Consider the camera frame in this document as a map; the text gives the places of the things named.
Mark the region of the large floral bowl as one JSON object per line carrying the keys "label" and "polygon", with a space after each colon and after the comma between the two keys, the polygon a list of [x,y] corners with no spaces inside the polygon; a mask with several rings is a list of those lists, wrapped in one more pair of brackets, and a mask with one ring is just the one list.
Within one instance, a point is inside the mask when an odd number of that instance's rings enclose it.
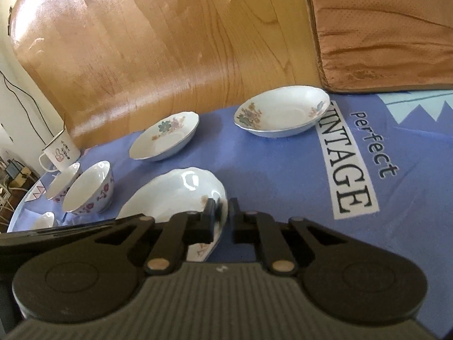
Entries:
{"label": "large floral bowl", "polygon": [[50,229],[58,226],[55,214],[51,211],[38,216],[32,225],[32,230]]}

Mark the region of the floral saucer plate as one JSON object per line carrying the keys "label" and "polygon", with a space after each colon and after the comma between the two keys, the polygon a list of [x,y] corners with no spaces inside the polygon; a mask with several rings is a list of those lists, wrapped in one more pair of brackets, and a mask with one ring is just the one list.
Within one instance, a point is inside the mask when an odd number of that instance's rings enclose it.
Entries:
{"label": "floral saucer plate", "polygon": [[164,223],[175,213],[191,210],[201,212],[209,198],[220,204],[213,241],[209,244],[193,244],[187,251],[187,261],[203,262],[219,242],[228,217],[226,190],[209,170],[188,167],[153,178],[126,201],[117,217],[121,219],[141,213],[152,216],[158,223]]}
{"label": "floral saucer plate", "polygon": [[131,145],[129,157],[152,162],[172,157],[192,140],[199,123],[196,112],[172,114],[147,128]]}

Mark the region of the small white saucer plate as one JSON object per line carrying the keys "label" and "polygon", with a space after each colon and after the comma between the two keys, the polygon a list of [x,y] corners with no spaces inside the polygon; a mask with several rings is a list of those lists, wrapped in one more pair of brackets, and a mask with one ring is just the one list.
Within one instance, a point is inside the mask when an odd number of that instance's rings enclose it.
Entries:
{"label": "small white saucer plate", "polygon": [[292,137],[313,127],[330,106],[321,88],[292,85],[257,94],[240,105],[236,126],[265,138]]}

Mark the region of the white enamel mug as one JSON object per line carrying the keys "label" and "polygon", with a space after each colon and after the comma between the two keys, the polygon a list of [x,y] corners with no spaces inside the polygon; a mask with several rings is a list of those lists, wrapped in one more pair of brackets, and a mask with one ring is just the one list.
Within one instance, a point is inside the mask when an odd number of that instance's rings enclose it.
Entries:
{"label": "white enamel mug", "polygon": [[64,171],[81,157],[81,150],[64,127],[42,149],[40,166],[47,172]]}

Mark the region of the blue patterned tablecloth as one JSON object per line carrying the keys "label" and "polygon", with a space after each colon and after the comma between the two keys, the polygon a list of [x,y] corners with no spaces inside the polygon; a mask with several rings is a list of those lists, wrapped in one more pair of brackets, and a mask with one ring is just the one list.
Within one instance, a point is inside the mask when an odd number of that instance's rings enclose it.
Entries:
{"label": "blue patterned tablecloth", "polygon": [[192,141],[158,162],[133,160],[131,134],[95,146],[81,165],[108,160],[116,217],[137,190],[174,169],[209,170],[241,207],[280,222],[305,217],[398,253],[428,278],[418,321],[452,329],[452,92],[334,95],[322,120],[279,139],[233,122],[235,110],[204,114]]}

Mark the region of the wooden headboard panel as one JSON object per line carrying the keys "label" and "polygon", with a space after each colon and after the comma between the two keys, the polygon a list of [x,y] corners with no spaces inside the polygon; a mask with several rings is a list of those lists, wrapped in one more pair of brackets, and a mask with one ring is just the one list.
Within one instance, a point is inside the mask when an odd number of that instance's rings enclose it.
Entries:
{"label": "wooden headboard panel", "polygon": [[84,148],[320,84],[306,0],[17,0],[10,39]]}

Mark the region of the brown cushion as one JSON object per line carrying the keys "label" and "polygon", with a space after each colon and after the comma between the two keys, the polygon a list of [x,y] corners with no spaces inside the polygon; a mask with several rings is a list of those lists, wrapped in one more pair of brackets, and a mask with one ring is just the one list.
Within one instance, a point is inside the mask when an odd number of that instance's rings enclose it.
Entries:
{"label": "brown cushion", "polygon": [[452,0],[307,0],[322,86],[452,88]]}

